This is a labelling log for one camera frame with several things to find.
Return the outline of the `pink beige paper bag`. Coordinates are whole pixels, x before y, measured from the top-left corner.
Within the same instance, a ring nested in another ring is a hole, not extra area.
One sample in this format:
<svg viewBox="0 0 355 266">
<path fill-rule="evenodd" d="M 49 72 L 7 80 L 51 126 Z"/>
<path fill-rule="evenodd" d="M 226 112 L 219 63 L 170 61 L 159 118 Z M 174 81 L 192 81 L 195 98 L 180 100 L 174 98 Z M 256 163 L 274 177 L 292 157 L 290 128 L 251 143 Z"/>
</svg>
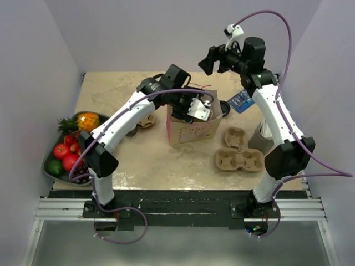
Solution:
<svg viewBox="0 0 355 266">
<path fill-rule="evenodd" d="M 207 90 L 214 96 L 208 121 L 195 119 L 188 124 L 171 116 L 172 108 L 167 106 L 166 130 L 171 146 L 213 139 L 222 120 L 222 110 L 216 90 Z"/>
</svg>

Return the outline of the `cardboard cup carrier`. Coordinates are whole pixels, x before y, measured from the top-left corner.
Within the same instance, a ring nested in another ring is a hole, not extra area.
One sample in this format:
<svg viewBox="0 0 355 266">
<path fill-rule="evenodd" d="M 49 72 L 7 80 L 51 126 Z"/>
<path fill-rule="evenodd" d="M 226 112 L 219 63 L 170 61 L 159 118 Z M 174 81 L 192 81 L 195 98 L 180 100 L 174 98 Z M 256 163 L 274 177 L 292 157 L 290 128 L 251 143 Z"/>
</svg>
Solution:
<svg viewBox="0 0 355 266">
<path fill-rule="evenodd" d="M 156 123 L 156 116 L 154 114 L 149 115 L 145 119 L 138 122 L 137 126 L 146 129 L 153 126 Z"/>
<path fill-rule="evenodd" d="M 229 127 L 224 134 L 224 142 L 227 147 L 242 151 L 248 142 L 246 132 L 239 127 Z"/>
<path fill-rule="evenodd" d="M 215 166 L 222 172 L 261 172 L 265 168 L 264 155 L 256 149 L 220 148 L 215 153 Z"/>
</svg>

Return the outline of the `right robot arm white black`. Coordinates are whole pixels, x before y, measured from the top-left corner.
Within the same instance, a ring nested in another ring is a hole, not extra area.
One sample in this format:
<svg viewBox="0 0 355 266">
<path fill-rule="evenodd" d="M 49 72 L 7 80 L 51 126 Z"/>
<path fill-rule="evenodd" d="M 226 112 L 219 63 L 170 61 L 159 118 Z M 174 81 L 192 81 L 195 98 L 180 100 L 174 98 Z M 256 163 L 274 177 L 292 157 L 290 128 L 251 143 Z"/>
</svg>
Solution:
<svg viewBox="0 0 355 266">
<path fill-rule="evenodd" d="M 266 174 L 248 196 L 243 211 L 259 218 L 271 208 L 276 190 L 288 177 L 304 170 L 315 149 L 315 140 L 305 137 L 295 125 L 283 103 L 278 89 L 281 87 L 276 74 L 264 67 L 265 42 L 258 37 L 248 37 L 242 49 L 226 45 L 210 47 L 205 59 L 198 63 L 206 75 L 232 71 L 240 75 L 241 84 L 260 108 L 271 130 L 275 148 L 265 157 Z"/>
</svg>

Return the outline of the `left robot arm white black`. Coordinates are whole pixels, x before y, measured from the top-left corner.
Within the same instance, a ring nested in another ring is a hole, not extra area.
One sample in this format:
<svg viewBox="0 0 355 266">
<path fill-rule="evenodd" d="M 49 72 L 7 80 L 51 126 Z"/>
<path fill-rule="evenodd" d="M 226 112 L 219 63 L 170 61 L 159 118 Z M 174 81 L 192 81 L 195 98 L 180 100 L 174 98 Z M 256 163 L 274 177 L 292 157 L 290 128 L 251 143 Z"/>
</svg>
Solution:
<svg viewBox="0 0 355 266">
<path fill-rule="evenodd" d="M 210 110 L 201 99 L 201 91 L 185 85 L 190 78 L 189 73 L 171 65 L 166 73 L 144 79 L 129 100 L 105 123 L 90 133 L 80 134 L 82 155 L 94 179 L 95 210 L 102 217 L 110 217 L 115 211 L 112 174 L 119 161 L 112 152 L 139 122 L 164 105 L 169 105 L 173 117 L 183 122 L 191 124 L 196 119 L 208 119 Z"/>
</svg>

